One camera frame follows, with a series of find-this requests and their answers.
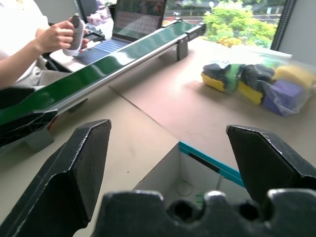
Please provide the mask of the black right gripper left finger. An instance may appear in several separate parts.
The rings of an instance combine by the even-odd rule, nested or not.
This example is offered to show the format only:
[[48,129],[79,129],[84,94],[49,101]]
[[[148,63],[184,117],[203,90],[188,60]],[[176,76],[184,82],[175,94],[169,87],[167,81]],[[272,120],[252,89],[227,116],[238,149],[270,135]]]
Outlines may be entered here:
[[0,237],[73,237],[91,221],[112,123],[88,122],[44,163],[0,225]]

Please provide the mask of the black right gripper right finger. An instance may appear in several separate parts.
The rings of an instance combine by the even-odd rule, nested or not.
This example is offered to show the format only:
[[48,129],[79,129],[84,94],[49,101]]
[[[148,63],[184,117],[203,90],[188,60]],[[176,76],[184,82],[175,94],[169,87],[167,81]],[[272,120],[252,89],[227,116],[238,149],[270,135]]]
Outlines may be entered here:
[[277,134],[255,127],[228,125],[229,138],[242,181],[257,203],[272,189],[316,191],[316,168]]

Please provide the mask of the white grey handheld remote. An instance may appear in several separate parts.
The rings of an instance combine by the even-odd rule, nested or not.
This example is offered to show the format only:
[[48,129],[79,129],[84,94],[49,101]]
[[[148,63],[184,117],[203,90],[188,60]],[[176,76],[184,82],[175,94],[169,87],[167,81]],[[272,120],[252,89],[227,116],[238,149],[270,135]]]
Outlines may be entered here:
[[73,41],[71,42],[70,48],[63,49],[63,53],[66,56],[75,56],[81,50],[85,22],[81,20],[80,15],[77,13],[71,18],[70,22],[74,26]]

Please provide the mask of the cardboard shoebox with teal rim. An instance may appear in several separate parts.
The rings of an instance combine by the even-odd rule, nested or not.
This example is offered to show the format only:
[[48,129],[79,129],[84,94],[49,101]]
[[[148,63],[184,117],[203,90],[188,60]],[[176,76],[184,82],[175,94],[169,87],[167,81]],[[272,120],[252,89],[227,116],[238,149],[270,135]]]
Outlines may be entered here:
[[97,94],[73,114],[63,114],[49,133],[54,142],[34,152],[20,144],[0,155],[0,219],[11,210],[26,187],[72,132],[93,120],[110,119],[107,160],[101,193],[120,190],[154,190],[166,205],[186,199],[202,205],[204,193],[221,191],[230,202],[249,198],[244,187],[231,181],[225,173],[207,167],[187,154],[178,140],[126,99],[107,89]]

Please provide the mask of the person's right hand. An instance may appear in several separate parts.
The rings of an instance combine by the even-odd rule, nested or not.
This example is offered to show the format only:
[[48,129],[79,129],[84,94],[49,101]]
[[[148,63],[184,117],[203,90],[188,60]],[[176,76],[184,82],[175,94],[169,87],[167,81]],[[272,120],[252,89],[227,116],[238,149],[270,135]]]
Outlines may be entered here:
[[70,21],[63,21],[46,29],[37,29],[35,44],[41,54],[68,49],[74,41],[73,35],[73,24]]

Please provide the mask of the purple foam block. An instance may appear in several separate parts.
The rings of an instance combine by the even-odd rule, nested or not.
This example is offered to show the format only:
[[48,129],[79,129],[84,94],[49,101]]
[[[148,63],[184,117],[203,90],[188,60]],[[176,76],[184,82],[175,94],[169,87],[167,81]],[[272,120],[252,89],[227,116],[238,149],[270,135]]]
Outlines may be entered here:
[[262,106],[280,116],[298,113],[304,104],[305,89],[286,80],[277,80],[264,86]]

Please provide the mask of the yellow black sponge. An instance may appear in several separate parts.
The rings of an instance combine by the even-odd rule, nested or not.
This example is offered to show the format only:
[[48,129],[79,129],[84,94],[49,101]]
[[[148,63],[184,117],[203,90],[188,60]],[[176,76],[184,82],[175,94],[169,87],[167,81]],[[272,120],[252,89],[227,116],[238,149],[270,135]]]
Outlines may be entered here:
[[211,63],[203,67],[202,81],[218,91],[228,93],[228,77],[226,73],[231,69],[227,63]]
[[263,64],[245,65],[241,70],[237,90],[253,103],[260,105],[275,71]]

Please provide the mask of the clear plastic bag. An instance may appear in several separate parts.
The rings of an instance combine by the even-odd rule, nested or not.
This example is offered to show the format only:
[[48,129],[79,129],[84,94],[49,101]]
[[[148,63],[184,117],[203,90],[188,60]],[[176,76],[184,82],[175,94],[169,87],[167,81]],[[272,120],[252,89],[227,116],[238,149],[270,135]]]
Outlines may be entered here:
[[211,59],[201,77],[220,92],[238,92],[280,116],[300,112],[316,93],[316,67],[294,61],[290,54],[254,46],[233,46]]

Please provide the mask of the green sponge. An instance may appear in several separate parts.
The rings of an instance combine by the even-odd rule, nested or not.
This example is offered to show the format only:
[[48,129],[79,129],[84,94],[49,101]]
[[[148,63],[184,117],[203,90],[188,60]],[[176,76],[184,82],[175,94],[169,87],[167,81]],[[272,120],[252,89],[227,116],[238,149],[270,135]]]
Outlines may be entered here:
[[225,93],[232,94],[236,88],[240,79],[241,70],[245,67],[245,64],[229,64],[225,68],[224,77],[226,78]]

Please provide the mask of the pale yellow sponge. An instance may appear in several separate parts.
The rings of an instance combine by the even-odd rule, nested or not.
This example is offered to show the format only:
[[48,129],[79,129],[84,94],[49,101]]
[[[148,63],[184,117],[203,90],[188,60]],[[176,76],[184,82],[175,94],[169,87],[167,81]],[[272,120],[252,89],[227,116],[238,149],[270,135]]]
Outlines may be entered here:
[[299,66],[283,65],[275,69],[272,80],[285,80],[298,84],[303,88],[311,88],[316,84],[316,75]]

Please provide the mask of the small black device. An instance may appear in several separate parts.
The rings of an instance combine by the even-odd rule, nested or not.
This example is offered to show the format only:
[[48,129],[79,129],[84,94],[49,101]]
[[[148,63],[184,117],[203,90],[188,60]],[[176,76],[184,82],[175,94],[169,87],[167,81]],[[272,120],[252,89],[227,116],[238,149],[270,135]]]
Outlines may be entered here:
[[102,32],[89,31],[88,33],[84,34],[83,38],[92,42],[97,42],[103,41],[105,36]]

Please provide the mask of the person in white shirt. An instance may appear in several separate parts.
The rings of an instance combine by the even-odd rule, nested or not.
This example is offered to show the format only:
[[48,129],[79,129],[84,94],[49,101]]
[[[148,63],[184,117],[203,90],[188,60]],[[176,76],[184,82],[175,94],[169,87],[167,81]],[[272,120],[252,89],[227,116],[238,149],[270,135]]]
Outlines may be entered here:
[[[47,18],[34,0],[0,0],[0,60],[34,40],[37,29],[47,27],[50,27]],[[36,62],[17,81],[32,71]]]

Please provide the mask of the purple plush toy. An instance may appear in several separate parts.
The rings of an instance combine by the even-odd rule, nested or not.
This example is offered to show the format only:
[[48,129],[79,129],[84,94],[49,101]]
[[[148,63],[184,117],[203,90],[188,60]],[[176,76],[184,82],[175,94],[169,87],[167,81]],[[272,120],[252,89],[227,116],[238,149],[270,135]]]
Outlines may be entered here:
[[87,22],[92,25],[107,23],[114,20],[117,0],[90,0],[92,10],[87,16]]

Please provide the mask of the grey laptop computer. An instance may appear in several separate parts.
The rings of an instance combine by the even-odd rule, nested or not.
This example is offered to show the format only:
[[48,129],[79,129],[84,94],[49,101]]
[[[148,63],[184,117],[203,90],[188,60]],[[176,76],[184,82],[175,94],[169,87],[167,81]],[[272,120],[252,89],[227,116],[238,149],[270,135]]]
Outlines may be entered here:
[[127,46],[162,26],[167,0],[117,0],[112,37],[75,56],[91,64]]

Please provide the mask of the green conveyor belt silver frame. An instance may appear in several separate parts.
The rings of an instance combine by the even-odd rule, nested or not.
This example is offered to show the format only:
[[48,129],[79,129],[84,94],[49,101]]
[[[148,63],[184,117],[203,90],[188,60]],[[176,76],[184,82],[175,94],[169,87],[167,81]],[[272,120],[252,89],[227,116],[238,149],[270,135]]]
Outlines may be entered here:
[[180,18],[47,86],[0,90],[0,154],[26,142],[41,151],[53,142],[48,126],[68,109],[122,74],[176,47],[177,59],[188,55],[188,42],[202,36],[206,24]]

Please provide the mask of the black window frame post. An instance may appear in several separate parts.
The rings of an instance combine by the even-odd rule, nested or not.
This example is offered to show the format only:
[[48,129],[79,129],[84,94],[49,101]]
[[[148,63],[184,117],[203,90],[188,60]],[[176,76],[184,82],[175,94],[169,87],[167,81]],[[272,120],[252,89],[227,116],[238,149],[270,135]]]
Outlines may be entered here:
[[278,23],[278,27],[276,29],[274,39],[270,47],[271,50],[279,51],[282,39],[285,34],[286,27],[289,23],[296,1],[297,0],[286,0],[283,11],[282,11],[282,15]]

